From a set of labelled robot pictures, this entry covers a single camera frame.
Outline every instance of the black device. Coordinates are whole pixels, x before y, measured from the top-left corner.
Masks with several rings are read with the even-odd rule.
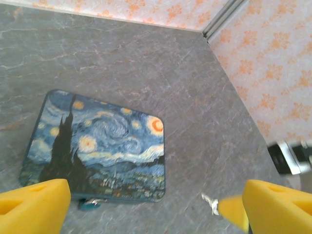
[[[281,175],[312,171],[312,140],[279,141],[268,146],[273,163]]]

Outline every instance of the orange floral wallpaper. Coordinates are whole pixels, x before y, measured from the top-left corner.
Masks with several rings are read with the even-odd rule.
[[[227,0],[7,0],[5,2],[202,31]]]
[[[310,0],[250,0],[209,44],[267,142],[312,137]]]

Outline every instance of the starry night painting print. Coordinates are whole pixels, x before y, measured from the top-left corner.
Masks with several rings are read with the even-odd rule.
[[[165,193],[162,121],[61,90],[50,91],[20,173],[23,186],[67,179],[71,193],[158,201]]]

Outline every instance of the gray marble surface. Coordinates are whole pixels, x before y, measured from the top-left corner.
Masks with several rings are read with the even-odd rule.
[[[277,184],[265,142],[200,33],[0,6],[0,192],[18,188],[47,91],[63,89],[163,119],[166,195],[158,203],[72,203],[62,233],[240,233],[201,192]]]

